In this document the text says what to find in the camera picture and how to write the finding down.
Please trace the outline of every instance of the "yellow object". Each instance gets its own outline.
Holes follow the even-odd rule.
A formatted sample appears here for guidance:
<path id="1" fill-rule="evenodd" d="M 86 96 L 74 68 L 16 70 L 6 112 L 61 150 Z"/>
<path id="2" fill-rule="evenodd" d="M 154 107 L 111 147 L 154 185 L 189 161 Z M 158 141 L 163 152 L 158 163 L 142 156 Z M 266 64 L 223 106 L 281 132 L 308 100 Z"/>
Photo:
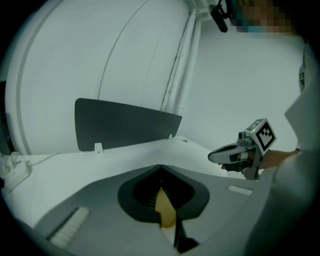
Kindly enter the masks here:
<path id="1" fill-rule="evenodd" d="M 176 226 L 176 210 L 161 187 L 155 202 L 155 211 L 161 215 L 161 226 L 173 228 Z"/>

